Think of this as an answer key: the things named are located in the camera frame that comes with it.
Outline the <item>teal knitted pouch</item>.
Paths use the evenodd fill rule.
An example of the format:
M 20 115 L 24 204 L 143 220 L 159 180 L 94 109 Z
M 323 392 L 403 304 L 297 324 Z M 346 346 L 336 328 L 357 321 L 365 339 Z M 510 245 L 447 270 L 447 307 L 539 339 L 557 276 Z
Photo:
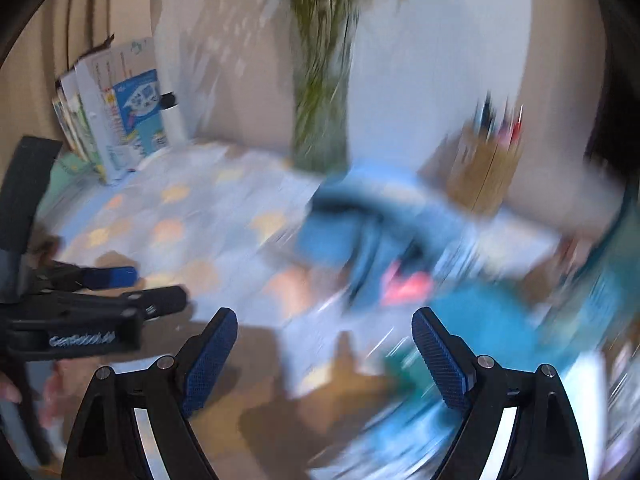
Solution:
M 577 359 L 577 352 L 566 344 L 546 339 L 533 313 L 508 285 L 469 282 L 443 292 L 427 305 L 450 334 L 505 368 L 532 372 L 547 363 L 563 373 Z

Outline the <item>blue cloth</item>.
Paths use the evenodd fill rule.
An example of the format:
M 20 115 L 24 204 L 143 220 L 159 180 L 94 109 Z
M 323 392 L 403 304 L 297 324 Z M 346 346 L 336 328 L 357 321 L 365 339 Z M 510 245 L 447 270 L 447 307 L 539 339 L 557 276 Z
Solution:
M 432 274 L 454 249 L 475 242 L 468 220 L 417 186 L 367 174 L 334 174 L 311 196 L 295 252 L 311 264 L 347 271 L 348 304 L 362 310 L 383 297 L 392 266 L 407 278 Z

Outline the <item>teal water bottle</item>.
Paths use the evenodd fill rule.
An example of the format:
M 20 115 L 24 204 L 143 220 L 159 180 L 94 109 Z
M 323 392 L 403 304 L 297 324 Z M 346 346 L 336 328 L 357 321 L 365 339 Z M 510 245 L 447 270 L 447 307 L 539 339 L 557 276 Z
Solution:
M 581 352 L 596 348 L 638 314 L 639 181 L 633 180 L 616 218 L 562 289 L 559 307 L 544 319 L 542 336 Z

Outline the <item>bamboo pen holder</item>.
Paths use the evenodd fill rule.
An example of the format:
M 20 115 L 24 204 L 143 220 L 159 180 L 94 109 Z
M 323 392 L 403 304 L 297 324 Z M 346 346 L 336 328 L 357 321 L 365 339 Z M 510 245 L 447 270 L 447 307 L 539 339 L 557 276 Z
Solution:
M 523 107 L 502 114 L 487 92 L 472 122 L 462 130 L 446 182 L 447 197 L 477 217 L 498 214 L 522 156 Z

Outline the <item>glass flower vase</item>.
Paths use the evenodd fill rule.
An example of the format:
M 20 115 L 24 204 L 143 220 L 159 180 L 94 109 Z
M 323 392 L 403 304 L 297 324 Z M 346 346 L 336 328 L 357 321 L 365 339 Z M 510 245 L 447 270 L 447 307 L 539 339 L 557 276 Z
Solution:
M 366 0 L 285 0 L 292 14 L 298 169 L 330 174 L 349 163 L 347 98 L 352 43 Z

